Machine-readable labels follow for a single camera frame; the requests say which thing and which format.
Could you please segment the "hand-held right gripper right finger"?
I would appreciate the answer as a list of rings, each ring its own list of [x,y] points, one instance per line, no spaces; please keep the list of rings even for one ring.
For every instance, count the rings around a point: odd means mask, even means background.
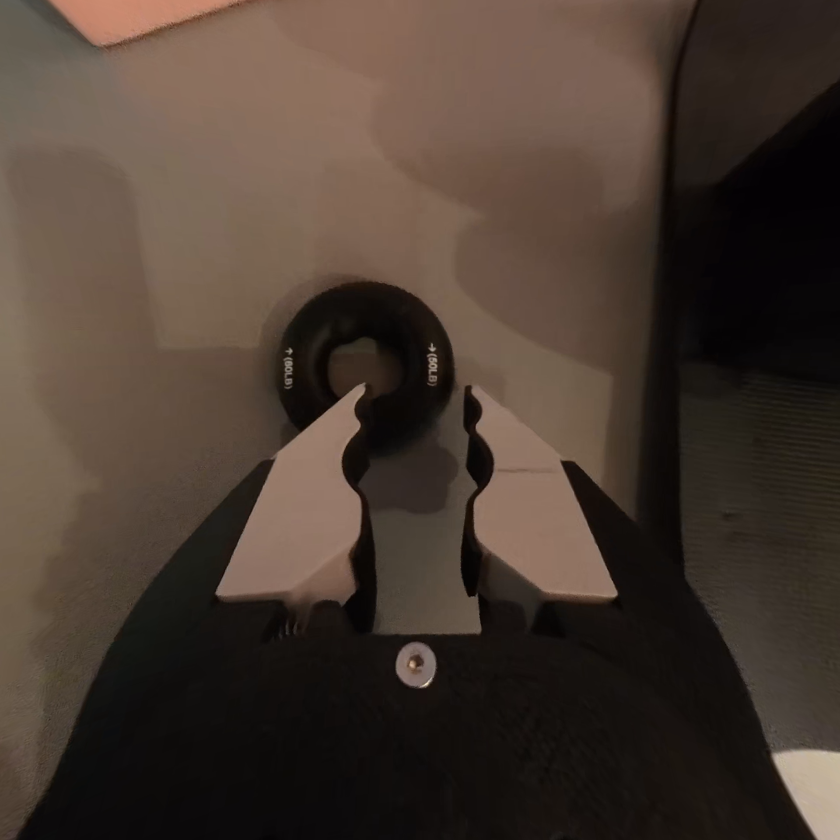
[[[461,575],[469,596],[541,606],[610,603],[616,585],[560,454],[477,385],[465,389]]]

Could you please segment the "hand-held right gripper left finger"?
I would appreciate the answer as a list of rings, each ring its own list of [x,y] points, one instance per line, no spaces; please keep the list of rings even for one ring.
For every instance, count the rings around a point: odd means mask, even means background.
[[[357,385],[276,454],[219,601],[280,602],[301,627],[317,604],[336,602],[358,632],[373,629],[375,544],[361,489],[370,406],[367,386]]]

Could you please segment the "salmon pink sheet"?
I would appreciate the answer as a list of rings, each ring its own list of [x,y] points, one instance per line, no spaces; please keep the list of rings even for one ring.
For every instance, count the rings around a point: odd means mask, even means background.
[[[108,48],[247,1],[48,1],[88,43]]]

